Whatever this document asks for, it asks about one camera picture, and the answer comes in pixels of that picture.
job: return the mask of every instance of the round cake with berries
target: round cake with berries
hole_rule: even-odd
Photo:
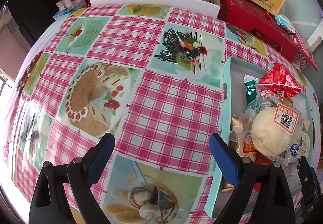
[[[122,83],[128,77],[126,69],[111,64],[100,62],[84,68],[71,82],[66,96],[70,123],[95,137],[107,132],[113,111],[120,106],[114,97],[123,90]]]

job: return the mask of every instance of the blue round logo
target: blue round logo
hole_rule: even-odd
[[[293,144],[291,147],[290,147],[290,154],[292,156],[297,156],[298,154],[298,145],[297,144]]]

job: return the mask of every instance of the teal box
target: teal box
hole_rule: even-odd
[[[243,83],[245,74],[261,79],[268,71],[241,59],[230,57],[226,60],[223,66],[223,102],[221,106],[220,129],[221,137],[229,143],[231,115],[240,116],[247,109],[246,102],[246,86]],[[311,107],[307,96],[300,93],[292,98],[294,107],[300,111],[304,119],[312,120]],[[310,123],[309,137],[311,140],[308,162],[311,165],[313,151],[313,127]],[[232,192],[219,192],[221,187],[222,172],[213,160],[213,180],[210,191],[204,206],[206,214],[210,218],[219,216],[222,209],[225,207]],[[294,175],[288,184],[292,195],[298,192],[301,188],[298,175]],[[251,213],[256,202],[258,193],[253,190],[246,213]]]

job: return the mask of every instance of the red snack package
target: red snack package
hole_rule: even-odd
[[[272,161],[269,158],[265,157],[263,154],[258,152],[255,163],[267,166],[267,165],[271,165]],[[255,191],[259,192],[260,187],[261,187],[261,183],[254,184],[254,190]]]
[[[281,97],[292,97],[301,92],[295,77],[282,64],[274,64],[274,67],[262,78],[259,83]]]

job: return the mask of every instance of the metal bolt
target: metal bolt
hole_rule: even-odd
[[[250,163],[251,159],[250,159],[249,157],[247,157],[247,156],[244,156],[244,157],[242,158],[242,161],[243,161],[244,163],[248,164],[248,163]]]
[[[280,163],[277,161],[274,161],[273,165],[274,165],[274,167],[280,167]]]
[[[44,163],[43,163],[43,167],[48,167],[50,165],[50,162],[49,161],[45,161]]]
[[[81,162],[82,162],[82,157],[78,156],[78,157],[74,158],[74,159],[73,159],[73,162],[74,162],[75,164],[81,163]]]

